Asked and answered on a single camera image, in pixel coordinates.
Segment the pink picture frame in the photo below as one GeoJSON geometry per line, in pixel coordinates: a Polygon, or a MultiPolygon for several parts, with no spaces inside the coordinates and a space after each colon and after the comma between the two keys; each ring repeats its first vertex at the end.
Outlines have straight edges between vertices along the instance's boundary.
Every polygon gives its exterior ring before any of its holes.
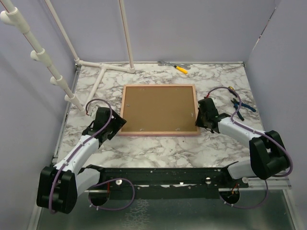
{"type": "Polygon", "coordinates": [[[124,85],[121,136],[198,136],[196,87],[193,84],[124,85]]]}

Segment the blue handled pliers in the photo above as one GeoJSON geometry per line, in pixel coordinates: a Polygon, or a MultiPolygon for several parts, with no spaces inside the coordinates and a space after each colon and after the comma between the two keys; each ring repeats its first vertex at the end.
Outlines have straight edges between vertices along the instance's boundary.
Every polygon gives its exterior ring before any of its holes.
{"type": "MultiPolygon", "coordinates": [[[[233,99],[231,100],[231,102],[233,103],[233,107],[237,110],[237,109],[238,109],[238,106],[239,106],[239,101],[237,101],[235,98],[233,98],[233,99]]],[[[242,103],[241,106],[244,107],[244,108],[247,108],[247,109],[251,110],[251,111],[254,112],[254,113],[256,112],[256,109],[254,109],[252,106],[250,106],[250,105],[248,105],[248,104],[242,103]]],[[[244,117],[242,116],[242,114],[241,114],[239,111],[238,111],[236,114],[237,114],[237,116],[239,117],[239,119],[240,119],[241,121],[244,121],[244,120],[245,120],[244,117]]]]}

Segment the yellow handled screwdriver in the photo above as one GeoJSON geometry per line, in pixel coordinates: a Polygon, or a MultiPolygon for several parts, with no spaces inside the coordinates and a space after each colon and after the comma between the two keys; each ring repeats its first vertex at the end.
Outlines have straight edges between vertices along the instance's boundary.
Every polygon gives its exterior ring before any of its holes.
{"type": "Polygon", "coordinates": [[[178,71],[184,73],[184,74],[187,74],[188,71],[186,69],[184,69],[183,67],[180,67],[180,66],[177,66],[177,65],[174,65],[174,68],[176,68],[178,71]]]}

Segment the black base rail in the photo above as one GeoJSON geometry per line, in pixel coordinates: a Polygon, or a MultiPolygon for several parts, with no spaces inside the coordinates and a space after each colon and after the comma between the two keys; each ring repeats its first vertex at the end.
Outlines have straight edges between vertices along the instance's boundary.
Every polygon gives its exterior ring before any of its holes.
{"type": "Polygon", "coordinates": [[[219,190],[247,188],[242,179],[233,179],[227,168],[103,168],[99,186],[91,187],[95,201],[135,199],[218,199],[219,190]]]}

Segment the silver wrench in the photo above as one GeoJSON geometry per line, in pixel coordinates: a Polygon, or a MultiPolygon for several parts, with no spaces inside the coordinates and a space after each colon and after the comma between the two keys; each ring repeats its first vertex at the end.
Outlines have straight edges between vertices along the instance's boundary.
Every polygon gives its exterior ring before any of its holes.
{"type": "Polygon", "coordinates": [[[158,66],[178,66],[178,67],[184,68],[186,70],[191,69],[190,64],[174,64],[174,63],[165,62],[165,61],[162,61],[162,60],[158,61],[158,66]]]}

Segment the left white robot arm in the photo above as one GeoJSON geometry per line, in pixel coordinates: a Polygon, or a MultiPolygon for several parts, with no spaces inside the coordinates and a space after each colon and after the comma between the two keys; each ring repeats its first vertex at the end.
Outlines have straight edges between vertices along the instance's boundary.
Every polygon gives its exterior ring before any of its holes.
{"type": "Polygon", "coordinates": [[[52,213],[69,214],[77,198],[87,188],[101,189],[106,177],[96,166],[83,168],[89,157],[106,140],[111,140],[125,125],[126,120],[114,110],[100,107],[95,119],[82,132],[72,151],[54,166],[46,166],[40,173],[36,204],[52,213]]]}

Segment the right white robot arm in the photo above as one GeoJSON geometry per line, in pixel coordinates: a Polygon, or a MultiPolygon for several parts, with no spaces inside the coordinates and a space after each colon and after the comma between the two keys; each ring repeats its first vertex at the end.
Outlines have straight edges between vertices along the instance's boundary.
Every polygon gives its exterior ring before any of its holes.
{"type": "Polygon", "coordinates": [[[266,180],[286,169],[292,169],[292,162],[285,153],[285,147],[276,131],[254,130],[237,122],[226,113],[219,114],[211,98],[198,101],[197,127],[209,129],[212,133],[227,135],[249,148],[249,160],[227,166],[220,181],[225,187],[232,187],[243,177],[258,177],[266,180]]]}

